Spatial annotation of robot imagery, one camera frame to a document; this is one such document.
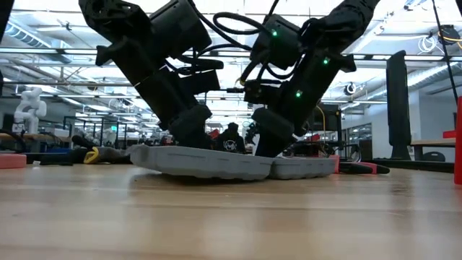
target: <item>black stand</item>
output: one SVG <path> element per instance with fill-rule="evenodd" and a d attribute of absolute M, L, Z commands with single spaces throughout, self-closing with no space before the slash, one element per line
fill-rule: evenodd
<path fill-rule="evenodd" d="M 406 51 L 399 51 L 387 60 L 388 141 L 393 146 L 392 160 L 411 160 L 407 150 L 411 145 L 411 124 L 405 55 Z"/>

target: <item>black hoodie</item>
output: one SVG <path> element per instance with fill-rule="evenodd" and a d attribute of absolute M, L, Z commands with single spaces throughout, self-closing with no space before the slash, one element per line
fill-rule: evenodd
<path fill-rule="evenodd" d="M 245 153 L 244 138 L 237 132 L 238 127 L 237 124 L 230 123 L 228 129 L 217 137 L 217 150 Z"/>

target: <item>chair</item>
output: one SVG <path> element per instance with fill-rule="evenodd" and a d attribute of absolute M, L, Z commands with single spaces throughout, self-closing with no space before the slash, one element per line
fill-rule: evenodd
<path fill-rule="evenodd" d="M 441 152 L 426 152 L 422 158 L 424 161 L 430 162 L 445 162 L 446 157 Z"/>

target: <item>wooden floor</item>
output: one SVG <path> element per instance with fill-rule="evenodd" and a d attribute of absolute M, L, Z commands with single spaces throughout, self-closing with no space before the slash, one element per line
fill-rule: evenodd
<path fill-rule="evenodd" d="M 394 170 L 254 183 L 0 170 L 0 259 L 462 259 L 462 188 Z"/>

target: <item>orange object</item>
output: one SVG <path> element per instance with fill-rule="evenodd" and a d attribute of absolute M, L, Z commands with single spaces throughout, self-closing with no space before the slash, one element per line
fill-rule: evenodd
<path fill-rule="evenodd" d="M 25 168 L 27 157 L 25 155 L 0 155 L 0 169 Z"/>
<path fill-rule="evenodd" d="M 333 158 L 336 160 L 336 163 L 335 163 L 335 169 L 334 169 L 334 173 L 335 174 L 339 174 L 340 173 L 340 155 L 331 155 L 329 156 L 329 158 Z"/>

